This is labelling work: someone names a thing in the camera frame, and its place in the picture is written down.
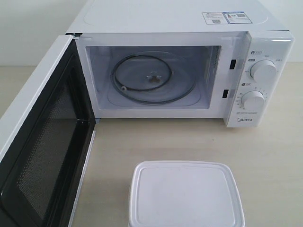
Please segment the white plastic lidded container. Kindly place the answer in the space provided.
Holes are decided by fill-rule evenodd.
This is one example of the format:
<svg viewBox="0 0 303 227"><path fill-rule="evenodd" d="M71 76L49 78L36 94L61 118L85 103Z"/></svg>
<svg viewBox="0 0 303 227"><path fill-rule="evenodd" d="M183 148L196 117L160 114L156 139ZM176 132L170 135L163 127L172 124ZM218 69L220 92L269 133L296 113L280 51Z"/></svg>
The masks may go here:
<svg viewBox="0 0 303 227"><path fill-rule="evenodd" d="M144 161L133 172L131 227L243 227L245 217L227 165L203 161Z"/></svg>

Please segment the white microwave door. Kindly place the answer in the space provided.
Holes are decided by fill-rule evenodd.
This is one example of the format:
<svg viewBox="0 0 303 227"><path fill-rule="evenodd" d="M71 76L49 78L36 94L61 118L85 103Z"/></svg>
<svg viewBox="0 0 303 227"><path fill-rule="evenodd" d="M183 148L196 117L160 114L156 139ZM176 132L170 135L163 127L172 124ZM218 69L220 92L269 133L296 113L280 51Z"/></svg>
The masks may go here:
<svg viewBox="0 0 303 227"><path fill-rule="evenodd" d="M0 120L0 224L69 227L95 116L73 35L57 37Z"/></svg>

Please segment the glass microwave turntable plate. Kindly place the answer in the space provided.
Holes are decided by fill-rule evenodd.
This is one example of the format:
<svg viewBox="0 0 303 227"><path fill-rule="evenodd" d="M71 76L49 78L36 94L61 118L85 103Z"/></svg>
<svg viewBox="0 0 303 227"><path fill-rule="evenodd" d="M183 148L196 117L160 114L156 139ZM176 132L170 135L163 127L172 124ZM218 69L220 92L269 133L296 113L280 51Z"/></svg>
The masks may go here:
<svg viewBox="0 0 303 227"><path fill-rule="evenodd" d="M165 105L187 96L196 85L196 73L179 55L145 51L121 59L111 71L115 90L143 105Z"/></svg>

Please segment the white microwave oven body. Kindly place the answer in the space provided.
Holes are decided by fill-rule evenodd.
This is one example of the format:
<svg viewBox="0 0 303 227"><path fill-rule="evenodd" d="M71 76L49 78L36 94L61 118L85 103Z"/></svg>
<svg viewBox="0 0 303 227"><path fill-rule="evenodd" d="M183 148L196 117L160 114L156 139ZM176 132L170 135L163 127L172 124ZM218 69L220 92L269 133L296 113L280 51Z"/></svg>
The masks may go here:
<svg viewBox="0 0 303 227"><path fill-rule="evenodd" d="M252 24L206 24L202 12L244 11ZM291 32L257 0L90 0L67 30L76 45L94 116L105 118L222 119L227 127L256 127L294 43ZM196 85L184 98L143 105L119 94L111 71L124 57L145 51L184 57ZM255 81L251 67L272 61L274 78ZM260 91L262 109L241 98Z"/></svg>

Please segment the white lower timer knob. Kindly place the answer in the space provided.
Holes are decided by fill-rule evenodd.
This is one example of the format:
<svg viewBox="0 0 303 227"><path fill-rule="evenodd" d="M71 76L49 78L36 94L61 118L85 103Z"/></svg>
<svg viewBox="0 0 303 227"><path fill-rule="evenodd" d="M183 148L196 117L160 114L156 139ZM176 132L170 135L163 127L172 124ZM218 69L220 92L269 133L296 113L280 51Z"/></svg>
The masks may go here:
<svg viewBox="0 0 303 227"><path fill-rule="evenodd" d="M250 91L244 94L241 98L241 104L244 109L256 111L262 109L265 103L263 94L260 91Z"/></svg>

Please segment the blue-bordered label stickers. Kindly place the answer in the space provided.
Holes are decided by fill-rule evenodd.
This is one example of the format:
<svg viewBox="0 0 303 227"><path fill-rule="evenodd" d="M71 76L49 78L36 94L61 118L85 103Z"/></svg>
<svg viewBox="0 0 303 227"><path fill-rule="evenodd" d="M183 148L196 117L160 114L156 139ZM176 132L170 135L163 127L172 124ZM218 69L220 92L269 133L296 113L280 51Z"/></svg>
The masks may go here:
<svg viewBox="0 0 303 227"><path fill-rule="evenodd" d="M202 12L202 16L208 25L252 24L244 11Z"/></svg>

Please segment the white upper power knob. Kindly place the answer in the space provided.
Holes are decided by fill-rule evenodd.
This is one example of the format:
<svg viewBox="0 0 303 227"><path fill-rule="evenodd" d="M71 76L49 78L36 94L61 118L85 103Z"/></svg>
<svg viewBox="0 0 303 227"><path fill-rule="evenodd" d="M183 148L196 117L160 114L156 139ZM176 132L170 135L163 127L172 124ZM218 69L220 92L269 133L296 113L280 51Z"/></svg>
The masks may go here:
<svg viewBox="0 0 303 227"><path fill-rule="evenodd" d="M276 74L276 66L270 60L258 61L250 69L250 76L257 82L272 79Z"/></svg>

